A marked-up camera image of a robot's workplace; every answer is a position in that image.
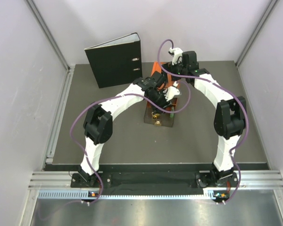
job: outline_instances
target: gray floor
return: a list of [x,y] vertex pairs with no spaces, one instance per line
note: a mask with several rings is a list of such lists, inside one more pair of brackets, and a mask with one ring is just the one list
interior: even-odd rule
[[[152,63],[143,63],[143,76],[150,76]],[[237,96],[245,96],[239,73],[233,61],[200,62],[218,83]],[[82,151],[69,137],[74,119],[90,103],[115,96],[128,85],[99,89],[89,65],[76,65],[65,108],[53,164],[79,164]],[[182,87],[179,108],[187,99]],[[172,128],[156,127],[143,122],[146,102],[130,107],[114,121],[113,136],[104,145],[100,163],[211,163],[216,156],[217,134],[213,127],[213,105],[191,86],[191,102],[175,115]],[[253,118],[245,144],[235,154],[237,162],[266,162]],[[83,119],[74,135],[84,145]]]
[[[211,200],[101,200],[88,207],[38,200],[32,226],[283,226],[273,191],[238,191],[228,204]],[[55,212],[47,221],[42,218]]]

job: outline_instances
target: metal plate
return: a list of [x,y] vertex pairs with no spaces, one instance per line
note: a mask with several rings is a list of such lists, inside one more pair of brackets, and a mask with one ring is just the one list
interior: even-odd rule
[[[92,200],[90,191],[85,190],[41,190],[38,199],[84,199]],[[196,200],[215,199],[213,191],[195,195],[101,195],[99,199],[109,200]]]
[[[71,175],[76,172],[34,172],[29,183],[30,190],[71,190]],[[239,189],[272,190],[283,189],[283,178],[278,170],[246,170],[241,171]]]
[[273,191],[239,191],[227,205],[211,200],[100,200],[88,207],[69,200],[38,200],[32,226],[283,226]]

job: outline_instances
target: white wall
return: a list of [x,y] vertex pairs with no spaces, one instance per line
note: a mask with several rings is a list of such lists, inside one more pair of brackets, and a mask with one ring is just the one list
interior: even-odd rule
[[271,166],[283,176],[283,0],[240,66]]
[[0,1],[0,226],[16,225],[41,166],[65,69],[24,0]]
[[[174,40],[199,60],[237,60],[270,0],[34,0],[68,64],[84,48],[138,32],[142,60]],[[165,51],[162,60],[169,60]]]

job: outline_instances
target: white arm segment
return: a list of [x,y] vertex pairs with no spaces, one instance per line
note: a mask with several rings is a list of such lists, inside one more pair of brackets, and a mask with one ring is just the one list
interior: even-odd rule
[[180,48],[170,48],[169,54],[173,56],[172,65],[181,63],[183,60],[183,51]]
[[[118,94],[117,96],[122,96],[124,94],[128,93],[135,93],[144,96],[144,91],[142,91],[141,87],[138,85],[130,84],[130,86],[125,89],[123,92]],[[137,96],[125,96],[120,97],[117,99],[109,100],[106,102],[101,103],[102,108],[106,112],[111,112],[112,120],[114,120],[120,113],[127,110],[130,106],[142,101],[142,97]],[[89,161],[92,165],[92,167],[97,171],[99,169],[99,160],[100,160],[100,154],[102,152],[104,144],[97,144],[94,145],[93,141],[86,137],[86,152],[88,154]],[[88,173],[89,175],[93,174],[93,171],[88,165],[86,156],[84,156],[83,161],[81,163],[82,169]]]
[[[212,83],[219,85],[210,74],[202,74],[200,75],[200,77],[208,79]],[[210,100],[215,108],[217,107],[218,102],[220,102],[221,100],[230,100],[233,98],[232,95],[224,92],[223,90],[214,86],[212,83],[200,79],[195,79],[195,88],[202,92]],[[217,155],[214,160],[214,165],[219,172],[223,170],[230,170],[233,167],[233,162],[230,156],[230,149],[236,146],[239,138],[240,136],[233,136],[226,140],[224,137],[219,136]]]

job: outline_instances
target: robotic arm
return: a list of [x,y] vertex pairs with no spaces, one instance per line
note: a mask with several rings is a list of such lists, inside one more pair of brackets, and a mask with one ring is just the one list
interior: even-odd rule
[[[85,129],[86,152],[96,171],[99,169],[99,159],[104,143],[112,135],[113,120],[130,106],[143,100],[142,97],[133,94],[145,96],[163,109],[171,105],[171,100],[175,96],[180,95],[177,82],[174,82],[167,89],[159,89],[166,79],[167,77],[160,73],[155,73],[146,79],[138,78],[127,89],[117,95],[122,97],[103,102],[89,109],[83,127]],[[159,112],[159,109],[153,107],[153,111]],[[81,175],[93,174],[86,156],[83,158],[81,168],[83,170],[80,172]]]
[[[210,171],[211,179],[208,182],[201,176],[197,183],[200,187],[206,187],[211,182],[222,184],[233,174],[233,162],[230,149],[236,146],[240,135],[245,128],[245,118],[239,105],[233,97],[217,88],[213,83],[218,84],[206,69],[199,69],[196,53],[194,51],[182,52],[179,48],[170,49],[169,53],[173,55],[173,61],[164,64],[163,67],[175,74],[192,75],[205,78],[211,83],[199,79],[186,79],[194,88],[202,92],[216,108],[214,119],[214,128],[218,134],[217,155]],[[113,120],[128,107],[143,100],[142,97],[124,96],[125,94],[139,94],[149,98],[159,107],[165,109],[171,104],[171,99],[180,94],[176,82],[180,78],[173,77],[173,86],[168,89],[159,89],[167,79],[167,74],[154,73],[153,76],[146,79],[136,79],[126,90],[118,94],[123,96],[117,99],[103,102],[100,105],[92,107],[86,115],[84,122],[86,136],[86,152],[88,158],[95,170],[99,169],[99,159],[104,143],[112,135]],[[243,97],[238,99],[246,108],[246,101]],[[159,113],[159,109],[153,107],[154,112]],[[81,163],[82,177],[89,177],[93,174],[90,169],[86,156]]]

